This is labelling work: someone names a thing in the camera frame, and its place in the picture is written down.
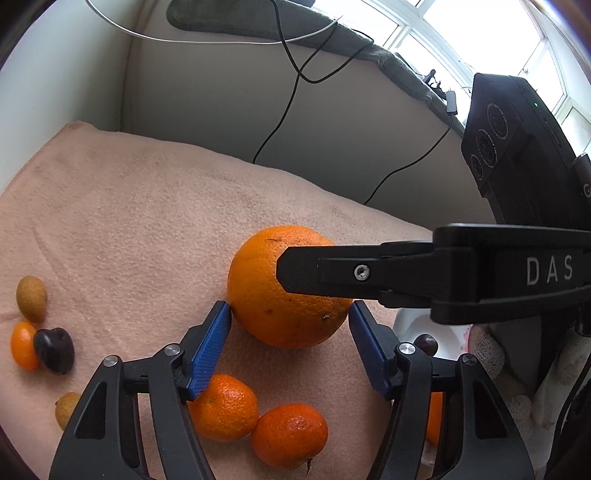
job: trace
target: cushion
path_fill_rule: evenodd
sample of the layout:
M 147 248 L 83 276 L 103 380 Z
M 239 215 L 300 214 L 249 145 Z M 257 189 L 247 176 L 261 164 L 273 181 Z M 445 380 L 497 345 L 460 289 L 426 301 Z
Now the cushion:
M 178 342 L 225 299 L 228 268 L 242 243 L 258 230 L 292 223 L 336 244 L 431 238 L 284 171 L 82 122 L 66 125 L 33 156 L 0 198 L 0 425 L 41 480 L 61 436 L 56 400 L 66 391 L 81 393 L 106 355 L 145 358 Z M 63 327 L 73 339 L 69 375 L 27 372 L 11 358 L 8 339 L 21 319 L 15 289 L 25 275 L 46 283 L 43 327 Z M 394 310 L 368 305 L 391 325 Z M 217 371 L 247 383 L 261 414 L 290 402 L 324 414 L 329 440 L 310 480 L 366 478 L 389 404 L 372 391 L 346 323 L 302 351 L 271 348 L 234 323 Z M 150 474 L 164 479 L 149 399 L 140 397 Z M 219 480 L 305 473 L 305 466 L 296 472 L 265 466 L 248 437 L 202 443 Z

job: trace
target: white wall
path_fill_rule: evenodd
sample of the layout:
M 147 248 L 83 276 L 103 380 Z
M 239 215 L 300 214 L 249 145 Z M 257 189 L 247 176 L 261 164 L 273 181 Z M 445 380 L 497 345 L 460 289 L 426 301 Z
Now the white wall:
M 144 33 L 179 40 L 236 40 L 179 31 L 160 0 Z M 277 124 L 295 73 L 281 46 L 195 46 L 140 41 L 132 49 L 124 125 L 134 134 L 201 145 L 250 161 Z M 291 47 L 301 64 L 312 50 Z M 321 52 L 307 69 L 318 78 L 343 57 Z M 319 85 L 300 82 L 290 113 L 258 163 L 290 171 L 363 202 L 389 171 L 414 161 L 445 131 L 425 106 L 374 63 L 353 61 Z M 492 222 L 453 131 L 420 164 L 391 177 L 371 206 L 428 228 Z
M 132 25 L 141 0 L 95 0 Z M 64 124 L 117 130 L 130 39 L 83 0 L 57 0 L 0 70 L 0 192 Z

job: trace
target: metal screw head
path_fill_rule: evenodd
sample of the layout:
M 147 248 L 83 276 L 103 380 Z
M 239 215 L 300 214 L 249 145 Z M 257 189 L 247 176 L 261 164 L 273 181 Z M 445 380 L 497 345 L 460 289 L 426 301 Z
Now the metal screw head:
M 369 267 L 367 265 L 357 265 L 353 273 L 357 280 L 365 281 L 369 278 Z
M 401 343 L 398 349 L 404 353 L 404 355 L 412 355 L 417 351 L 416 347 L 412 343 Z
M 103 365 L 106 367 L 112 367 L 114 365 L 117 365 L 118 361 L 119 361 L 119 359 L 117 358 L 117 355 L 109 355 L 109 356 L 106 356 L 105 359 L 103 360 Z
M 164 347 L 164 353 L 168 356 L 175 356 L 181 351 L 181 346 L 176 343 L 171 343 Z
M 474 355 L 467 353 L 462 357 L 462 362 L 464 362 L 469 367 L 473 367 L 478 363 L 478 360 L 476 360 L 476 357 Z

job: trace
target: orange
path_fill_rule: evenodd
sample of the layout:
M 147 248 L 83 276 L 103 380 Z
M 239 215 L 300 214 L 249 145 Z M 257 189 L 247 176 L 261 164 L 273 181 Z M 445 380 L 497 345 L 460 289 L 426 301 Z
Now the orange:
M 258 420 L 254 392 L 237 378 L 215 374 L 195 401 L 187 402 L 195 431 L 217 442 L 248 435 Z
M 228 273 L 228 303 L 247 332 L 267 345 L 318 345 L 345 321 L 350 299 L 287 293 L 277 281 L 277 259 L 287 247 L 334 245 L 298 225 L 266 228 L 240 247 Z
M 443 392 L 431 393 L 429 403 L 429 419 L 427 420 L 427 440 L 433 445 L 439 444 L 441 415 L 443 414 Z
M 329 438 L 322 414 L 301 403 L 282 405 L 265 413 L 251 433 L 257 457 L 273 468 L 295 470 L 318 455 Z
M 10 352 L 17 365 L 25 370 L 33 371 L 39 367 L 39 359 L 33 348 L 35 326 L 30 322 L 18 322 L 10 337 Z

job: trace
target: tangerine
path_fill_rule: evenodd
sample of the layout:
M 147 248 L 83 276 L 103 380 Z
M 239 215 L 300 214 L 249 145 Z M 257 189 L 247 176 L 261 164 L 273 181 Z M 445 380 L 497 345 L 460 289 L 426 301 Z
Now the tangerine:
M 443 414 L 443 392 L 431 393 L 429 402 L 429 418 L 427 420 L 427 440 L 433 445 L 439 444 L 441 431 L 441 415 Z
M 30 322 L 18 322 L 10 337 L 10 352 L 17 365 L 25 370 L 33 371 L 39 367 L 39 359 L 33 348 L 35 326 Z
M 282 405 L 265 413 L 251 433 L 261 461 L 273 468 L 295 470 L 318 455 L 329 437 L 322 414 L 302 403 Z
M 217 442 L 232 442 L 248 435 L 258 420 L 256 395 L 230 375 L 213 375 L 207 389 L 187 406 L 195 431 Z

